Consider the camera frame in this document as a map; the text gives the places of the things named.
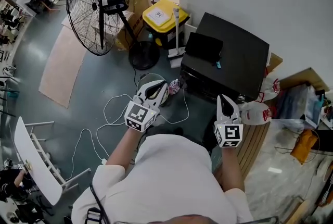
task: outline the power cord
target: power cord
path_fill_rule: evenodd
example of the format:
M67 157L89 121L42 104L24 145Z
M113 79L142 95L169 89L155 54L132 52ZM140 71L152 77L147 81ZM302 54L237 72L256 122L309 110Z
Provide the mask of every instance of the power cord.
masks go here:
M97 137L97 141L99 143L99 145L102 147L102 149L104 150L104 152L106 153L106 155L109 157L110 155L108 154L108 152L106 151L106 149L104 148L104 146L101 144L101 142L99 141L99 138L98 138L98 131L100 129L102 129L103 127L106 127L106 126L121 126L121 125L124 125L125 124L125 121L122 122L122 123L116 123L117 121L120 120L120 118L123 116L125 110L127 109L127 105L125 106L125 108L123 109L121 115L119 116L119 118L117 118L114 122L110 123L105 115L105 109L106 107L108 106L108 104L111 102L111 100L115 99L115 98L119 98L119 97L123 97L123 96L127 96L130 100L133 100L128 94L122 94L122 95L118 95L118 96L114 96L112 98L109 99L109 101L106 103L106 105L104 106L104 109L103 109L103 115L104 115L104 118L105 118L105 121L107 122L107 124L104 124L102 126L100 126L97 130L96 130L96 137ZM184 98L184 102L185 102L185 105L186 105L186 109L187 109L187 117L183 120L180 120L180 121L177 121L177 122L169 122L164 116L162 116L160 114L160 116L165 119L169 124L177 124L177 123L180 123L180 122L183 122L185 120L188 119L189 117L189 110L188 110L188 106L187 106L187 103L186 103L186 100L185 100L185 91L183 89L183 98ZM74 157L75 157L75 154L76 154L76 148L78 147L78 144L81 140L81 137L82 137L82 133L83 131L87 130L89 133L90 133L90 137L91 137L91 140L92 140L92 143L93 143L93 147L94 147L94 151L96 153L96 155L98 156L98 158L102 161L103 159L100 157L100 155L97 153L96 151L96 148L95 148L95 144L94 144L94 140L93 140L93 135L92 135L92 132L90 131L90 129L83 129L80 133L80 137L78 139L78 142L76 143L75 145L75 148L74 148L74 153L73 153L73 156L72 156L72 172L71 172L71 176L69 178L67 178L65 181L68 181L69 179L71 179L73 177L73 173L74 173Z

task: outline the yellow container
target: yellow container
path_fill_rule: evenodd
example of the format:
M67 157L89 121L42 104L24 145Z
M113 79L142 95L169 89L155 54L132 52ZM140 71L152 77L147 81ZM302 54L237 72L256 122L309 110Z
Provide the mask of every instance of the yellow container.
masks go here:
M142 18L148 26L148 30L153 34L155 42L163 47L166 47L171 41L175 41L173 40L176 30L174 8L179 8L179 27L181 27L189 19L189 15L169 0L160 0L143 12Z

